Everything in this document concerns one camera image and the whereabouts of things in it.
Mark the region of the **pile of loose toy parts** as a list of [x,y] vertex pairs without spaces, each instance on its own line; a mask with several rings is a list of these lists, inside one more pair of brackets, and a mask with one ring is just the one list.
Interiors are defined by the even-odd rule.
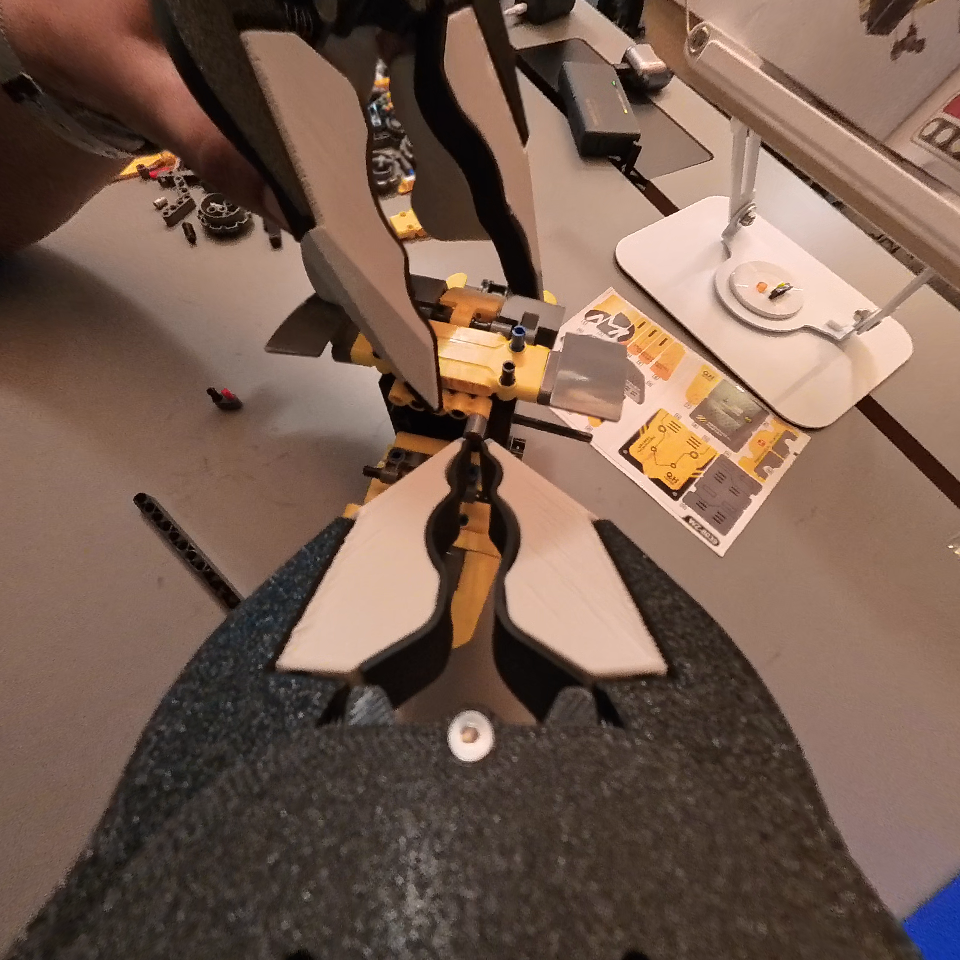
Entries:
[[[376,66],[366,115],[373,138],[369,171],[375,194],[381,199],[410,194],[416,183],[416,160],[393,103],[385,61]],[[249,210],[212,190],[172,153],[129,162],[114,178],[115,183],[135,180],[159,190],[151,202],[154,210],[166,227],[181,229],[192,246],[198,243],[199,231],[211,239],[231,240],[252,229],[255,218]]]

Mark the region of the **small black toy pin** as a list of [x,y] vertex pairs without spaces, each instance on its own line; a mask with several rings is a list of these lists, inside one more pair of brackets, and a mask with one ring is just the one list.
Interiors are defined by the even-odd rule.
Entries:
[[457,479],[462,501],[482,501],[484,493],[484,458],[489,421],[483,414],[472,414],[466,421],[462,436],[462,450],[457,460]]

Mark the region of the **black power bank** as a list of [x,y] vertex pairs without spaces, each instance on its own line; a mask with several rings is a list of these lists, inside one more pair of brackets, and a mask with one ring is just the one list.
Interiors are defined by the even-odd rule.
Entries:
[[568,60],[558,91],[580,157],[621,157],[640,143],[641,129],[615,68],[606,61]]

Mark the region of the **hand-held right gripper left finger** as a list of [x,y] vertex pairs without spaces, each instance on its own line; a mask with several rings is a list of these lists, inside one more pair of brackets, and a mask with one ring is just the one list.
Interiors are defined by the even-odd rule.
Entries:
[[447,555],[469,484],[458,439],[363,506],[276,669],[379,687],[394,706],[436,681],[452,650]]

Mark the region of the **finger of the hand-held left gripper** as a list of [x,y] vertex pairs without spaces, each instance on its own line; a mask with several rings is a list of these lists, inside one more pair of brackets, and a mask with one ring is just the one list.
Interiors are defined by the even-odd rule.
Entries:
[[416,161],[412,205],[442,242],[492,242],[514,294],[543,294],[517,60],[500,6],[412,6],[391,65]]
[[414,305],[406,253],[371,186],[360,96],[294,33],[245,31],[242,41],[316,222],[300,242],[310,281],[424,404],[440,410],[436,337]]

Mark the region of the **long black toy beam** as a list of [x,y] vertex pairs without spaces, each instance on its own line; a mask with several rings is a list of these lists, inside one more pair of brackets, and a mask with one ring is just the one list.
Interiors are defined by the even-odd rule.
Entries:
[[140,491],[134,495],[133,504],[144,521],[171,549],[174,557],[180,560],[194,579],[221,607],[227,611],[233,611],[240,606],[243,601],[240,594],[198,546],[195,539],[187,534],[183,526],[156,498]]

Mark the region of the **silver wristwatch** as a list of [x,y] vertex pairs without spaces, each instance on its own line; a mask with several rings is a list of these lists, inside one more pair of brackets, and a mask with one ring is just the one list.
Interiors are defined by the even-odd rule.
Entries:
[[12,104],[30,114],[61,140],[88,154],[111,161],[133,161],[158,147],[114,117],[59,99],[25,70],[1,30],[1,90]]

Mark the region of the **person's left forearm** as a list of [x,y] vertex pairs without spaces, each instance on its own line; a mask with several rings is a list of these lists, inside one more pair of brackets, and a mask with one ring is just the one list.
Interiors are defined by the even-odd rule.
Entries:
[[[221,137],[188,92],[170,56],[152,45],[91,56],[17,55],[21,71],[57,106],[118,121],[171,150],[213,184]],[[57,135],[2,93],[2,254],[29,247],[73,217],[127,164]]]

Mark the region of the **small silver gadget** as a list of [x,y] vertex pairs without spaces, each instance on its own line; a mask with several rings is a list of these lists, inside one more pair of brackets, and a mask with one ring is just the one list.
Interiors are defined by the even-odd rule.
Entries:
[[647,96],[664,90],[674,78],[674,72],[647,43],[628,47],[623,54],[621,66],[624,71],[624,86]]

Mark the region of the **black desk mat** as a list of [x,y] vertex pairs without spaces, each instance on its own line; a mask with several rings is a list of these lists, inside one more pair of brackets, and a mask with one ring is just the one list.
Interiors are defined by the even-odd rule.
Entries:
[[[559,40],[517,50],[518,68],[562,115],[567,109],[560,93],[567,62],[614,67],[582,39]],[[638,174],[652,181],[711,161],[713,154],[671,119],[651,99],[628,89],[626,96],[640,129]]]

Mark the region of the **yellow black sticker sheet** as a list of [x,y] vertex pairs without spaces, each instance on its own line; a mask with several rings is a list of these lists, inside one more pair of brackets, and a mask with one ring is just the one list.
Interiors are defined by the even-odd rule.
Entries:
[[559,412],[591,447],[724,557],[810,441],[614,289],[560,328],[626,348],[618,421]]

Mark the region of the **yellow toy brick model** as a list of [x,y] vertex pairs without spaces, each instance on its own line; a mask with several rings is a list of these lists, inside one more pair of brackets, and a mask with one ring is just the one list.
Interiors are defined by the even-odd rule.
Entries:
[[[510,294],[452,288],[434,278],[414,279],[429,325],[436,336],[441,407],[429,411],[398,378],[388,361],[359,332],[342,308],[311,296],[298,307],[267,343],[267,352],[320,357],[325,351],[340,363],[377,370],[390,379],[387,400],[402,418],[422,419],[395,426],[395,441],[383,461],[365,469],[370,477],[366,500],[348,508],[354,521],[359,510],[384,494],[415,468],[462,440],[468,418],[487,417],[486,441],[507,450],[509,439],[495,439],[496,416],[505,417],[511,432],[511,402],[531,402],[560,411],[590,413],[617,420],[627,357],[617,343],[583,335],[566,335],[561,349],[551,350],[564,311],[552,304]],[[446,555],[457,581],[452,597],[452,648],[468,644],[481,624],[489,601],[495,603],[500,554],[490,533],[491,507],[482,501],[461,505],[461,532]]]

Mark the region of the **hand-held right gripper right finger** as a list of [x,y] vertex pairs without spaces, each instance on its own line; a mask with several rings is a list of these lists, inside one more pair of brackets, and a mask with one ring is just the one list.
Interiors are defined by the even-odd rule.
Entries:
[[666,676],[597,517],[499,443],[480,458],[500,554],[492,649],[510,693],[542,722],[566,689]]

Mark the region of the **white lamp stand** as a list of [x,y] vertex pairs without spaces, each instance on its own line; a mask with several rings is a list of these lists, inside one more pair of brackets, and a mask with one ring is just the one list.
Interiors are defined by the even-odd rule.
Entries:
[[683,45],[733,117],[771,135],[776,152],[958,290],[957,192],[713,23],[698,23]]

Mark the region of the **white desk lamp base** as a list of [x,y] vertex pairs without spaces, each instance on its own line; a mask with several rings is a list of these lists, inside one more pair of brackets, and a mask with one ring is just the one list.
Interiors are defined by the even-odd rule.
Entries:
[[616,260],[775,414],[831,426],[914,353],[910,334],[762,217],[711,197],[619,242]]

